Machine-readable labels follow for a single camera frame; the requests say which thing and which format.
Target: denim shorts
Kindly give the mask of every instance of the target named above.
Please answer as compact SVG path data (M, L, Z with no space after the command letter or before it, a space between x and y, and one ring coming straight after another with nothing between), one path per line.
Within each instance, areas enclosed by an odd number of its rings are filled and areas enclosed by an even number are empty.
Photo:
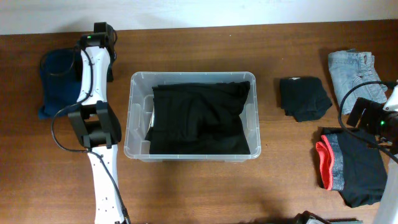
M342 50L329 54L329 72L340 106L345 94L355 86L370 81L380 81L374 69L374 56L371 52L356 52L355 49ZM378 103L387 101L385 85L366 85L358 88L343 105L343 114L351 113L356 99L362 97Z

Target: dark blue fabric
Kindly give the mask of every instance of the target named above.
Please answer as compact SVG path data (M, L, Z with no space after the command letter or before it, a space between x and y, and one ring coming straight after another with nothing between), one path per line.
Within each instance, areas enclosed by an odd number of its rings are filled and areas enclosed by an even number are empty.
M54 50L50 52L44 62L43 69L40 69L44 91L44 105L39 109L39 118L52 118L62 108L76 103L79 95L81 80L76 75L75 69L58 77L50 73L61 73L70 68L75 54L75 63L81 62L79 52L73 53L70 49ZM65 116L76 108L69 108L60 114Z

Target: black garment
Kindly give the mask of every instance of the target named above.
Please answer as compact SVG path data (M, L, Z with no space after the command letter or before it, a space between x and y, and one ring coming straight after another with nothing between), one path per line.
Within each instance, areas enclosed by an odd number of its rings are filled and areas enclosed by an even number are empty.
M279 85L282 109L298 122L318 120L332 106L319 78L281 79Z
M376 138L363 130L353 129L357 135L376 143ZM351 208L380 202L387 184L387 172L380 152L370 149L340 128L323 128L322 134L336 134L343 155L344 189L340 192Z
M250 154L242 113L249 82L153 87L150 154Z

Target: wooden table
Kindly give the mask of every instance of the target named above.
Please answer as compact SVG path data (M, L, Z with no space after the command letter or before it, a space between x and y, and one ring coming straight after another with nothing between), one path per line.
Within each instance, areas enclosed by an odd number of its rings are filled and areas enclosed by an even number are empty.
M323 218L371 223L378 204L349 208L318 186L314 144L320 127L338 126L327 67L330 52L356 48L376 56L382 80L398 74L398 21L285 24L119 31L108 101L124 129L131 75L138 71L249 71L257 78L262 153L243 163L128 159L119 143L123 200L134 223L277 221L305 210ZM50 120L39 120L38 69L49 50L71 47L80 33L0 36L0 223L93 223L95 198L86 155L60 150ZM297 123L279 108L279 79L319 77L333 107L319 121ZM66 118L62 142L80 148Z

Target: plastic storage container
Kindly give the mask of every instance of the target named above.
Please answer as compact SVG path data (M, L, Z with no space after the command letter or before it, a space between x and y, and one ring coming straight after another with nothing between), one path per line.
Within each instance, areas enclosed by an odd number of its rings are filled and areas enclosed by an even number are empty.
M178 83L229 83L249 81L251 84L242 120L250 155L161 155L149 154L150 142L145 140L154 107L153 86ZM137 72L131 77L129 111L124 141L124 153L144 162L162 160L217 160L242 162L255 159L261 153L260 125L257 108L256 78L250 72Z

